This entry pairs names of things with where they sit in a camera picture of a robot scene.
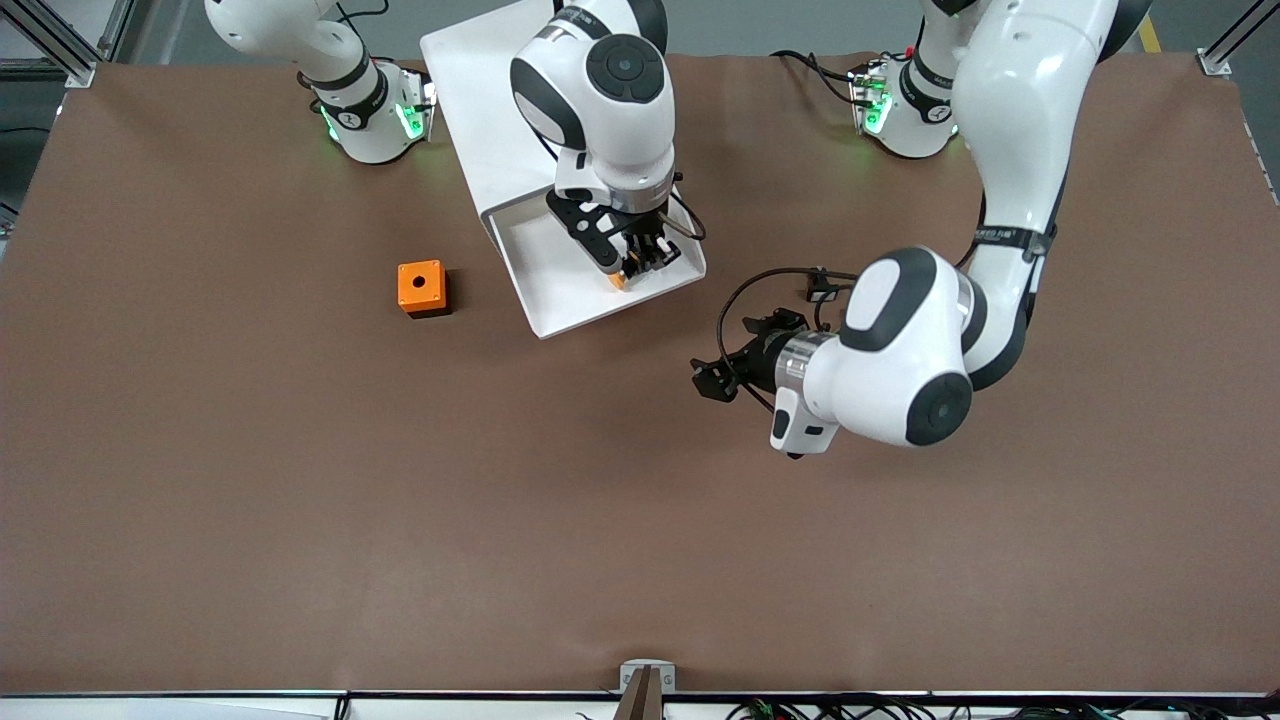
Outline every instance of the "brown paper mat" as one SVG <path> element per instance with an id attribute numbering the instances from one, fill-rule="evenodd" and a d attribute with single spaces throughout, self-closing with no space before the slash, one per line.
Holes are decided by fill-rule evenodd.
<path id="1" fill-rule="evenodd" d="M 357 165 L 288 68 L 70 92 L 0 264 L 0 689 L 1271 689 L 1280 214 L 1234 86 L 1103 65 L 1019 366 L 943 446 L 791 461 L 689 382 L 721 302 L 959 258 L 977 174 L 794 63 L 671 64 L 708 277 L 549 341 L 445 133 Z M 461 306 L 412 322 L 426 258 Z"/>

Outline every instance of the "metal frame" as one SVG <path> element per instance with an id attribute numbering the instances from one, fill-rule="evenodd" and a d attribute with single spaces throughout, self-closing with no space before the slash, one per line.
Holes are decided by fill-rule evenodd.
<path id="1" fill-rule="evenodd" d="M 92 85 L 93 65 L 105 58 L 45 0 L 0 0 L 0 15 L 67 73 L 67 87 Z"/>
<path id="2" fill-rule="evenodd" d="M 115 0 L 115 5 L 111 6 L 111 15 L 106 19 L 106 27 L 102 28 L 102 37 L 97 38 L 97 49 L 108 60 L 116 59 L 124 27 L 133 17 L 136 5 L 137 0 Z"/>
<path id="3" fill-rule="evenodd" d="M 1100 708 L 1119 708 L 1130 702 L 1147 700 L 1176 700 L 1220 710 L 1228 715 L 1260 717 L 1280 714 L 1280 693 L 1263 692 L 1117 692 L 1117 691 L 677 691 L 664 693 L 664 702 L 726 703 L 762 698 L 773 702 L 808 705 L 813 701 L 842 701 L 850 705 L 876 697 L 896 697 L 925 702 L 931 707 L 1046 707 L 1068 703 L 1093 705 Z M 451 700 L 451 701 L 559 701 L 559 702 L 616 702 L 618 693 L 595 691 L 361 691 L 361 689 L 293 689 L 293 691 L 88 691 L 88 692 L 12 692 L 4 700 Z"/>
<path id="4" fill-rule="evenodd" d="M 9 240 L 13 225 L 18 222 L 18 210 L 0 201 L 0 242 Z"/>
<path id="5" fill-rule="evenodd" d="M 1196 54 L 1199 56 L 1201 69 L 1207 76 L 1228 77 L 1231 74 L 1231 65 L 1226 61 L 1245 40 L 1253 35 L 1262 23 L 1267 22 L 1280 10 L 1280 0 L 1256 0 L 1253 5 L 1240 15 L 1240 19 L 1228 28 L 1222 37 L 1206 50 L 1201 47 Z"/>

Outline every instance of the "metal bracket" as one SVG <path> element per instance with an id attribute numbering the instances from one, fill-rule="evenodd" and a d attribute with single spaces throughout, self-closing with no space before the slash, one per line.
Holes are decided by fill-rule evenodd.
<path id="1" fill-rule="evenodd" d="M 618 669 L 618 692 L 625 693 L 627 685 L 631 684 L 632 675 L 646 666 L 658 673 L 658 679 L 662 680 L 658 683 L 662 694 L 676 692 L 676 664 L 666 660 L 627 660 L 623 662 Z"/>
<path id="2" fill-rule="evenodd" d="M 93 86 L 93 76 L 97 74 L 97 63 L 88 64 L 88 74 L 83 77 L 67 76 L 67 90 L 86 90 Z"/>
<path id="3" fill-rule="evenodd" d="M 613 720 L 663 720 L 662 696 L 676 689 L 676 666 L 663 660 L 628 660 L 618 675 L 623 692 Z"/>
<path id="4" fill-rule="evenodd" d="M 1221 64 L 1215 65 L 1213 61 L 1206 55 L 1206 50 L 1203 47 L 1196 49 L 1196 59 L 1199 60 L 1201 69 L 1204 70 L 1204 74 L 1210 77 L 1231 77 L 1231 63 L 1222 60 Z"/>

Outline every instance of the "orange cube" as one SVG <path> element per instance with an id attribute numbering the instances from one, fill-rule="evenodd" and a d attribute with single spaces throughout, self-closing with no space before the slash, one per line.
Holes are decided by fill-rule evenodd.
<path id="1" fill-rule="evenodd" d="M 449 306 L 449 277 L 439 260 L 401 265 L 396 286 L 401 310 L 410 318 L 436 318 L 453 313 Z"/>

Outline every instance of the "gray floor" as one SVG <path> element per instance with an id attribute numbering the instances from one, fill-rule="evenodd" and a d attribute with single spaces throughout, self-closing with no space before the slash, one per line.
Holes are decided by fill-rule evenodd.
<path id="1" fill-rule="evenodd" d="M 504 5 L 509 0 L 415 3 L 392 0 L 385 15 L 357 18 L 379 55 L 415 58 L 424 33 Z M 1190 51 L 1221 33 L 1251 0 L 1156 0 L 1152 10 L 1166 50 Z M 374 9 L 379 0 L 346 0 L 348 13 Z M 914 41 L 919 8 L 911 0 L 666 0 L 671 51 L 691 55 L 764 55 L 790 47 L 819 54 L 901 49 Z M 261 63 L 246 58 L 212 32 L 201 0 L 152 0 L 134 23 L 134 63 Z M 1263 159 L 1280 168 L 1280 20 L 1263 27 L 1231 60 L 1235 82 Z M 0 82 L 0 128 L 52 122 L 59 83 Z M 0 135 L 0 200 L 20 208 L 45 137 Z"/>
<path id="2" fill-rule="evenodd" d="M 1194 53 L 1211 45 L 1253 0 L 1156 0 L 1151 20 L 1169 53 Z M 1231 56 L 1231 79 L 1240 86 L 1249 120 L 1272 181 L 1280 172 L 1280 18 L 1272 17 Z"/>

